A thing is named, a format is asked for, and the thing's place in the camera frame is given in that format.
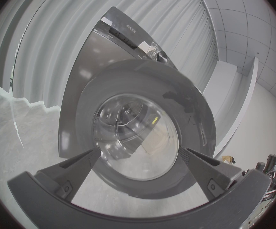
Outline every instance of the wall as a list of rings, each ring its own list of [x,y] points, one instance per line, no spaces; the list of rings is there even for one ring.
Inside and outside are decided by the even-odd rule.
[[[217,61],[212,76],[203,95],[215,119],[232,85],[237,67],[223,61]]]
[[[276,98],[256,84],[242,122],[219,157],[231,155],[247,170],[266,163],[269,154],[276,154]]]

